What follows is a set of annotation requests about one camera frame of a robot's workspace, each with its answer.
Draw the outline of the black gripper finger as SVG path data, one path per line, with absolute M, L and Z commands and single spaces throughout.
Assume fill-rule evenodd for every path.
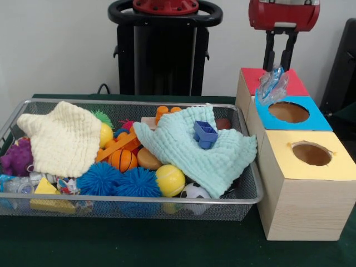
M 274 37 L 277 29 L 274 28 L 271 31 L 266 31 L 266 47 L 263 62 L 263 70 L 270 72 L 273 69 L 275 52 L 274 52 Z
M 286 42 L 285 49 L 282 52 L 280 64 L 284 70 L 289 70 L 298 32 L 289 31 L 286 32 L 286 34 L 288 35 L 288 40 Z

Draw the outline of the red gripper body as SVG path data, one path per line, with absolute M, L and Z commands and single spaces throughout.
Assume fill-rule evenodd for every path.
M 257 30 L 291 28 L 311 31 L 320 13 L 319 1 L 250 1 L 249 22 Z

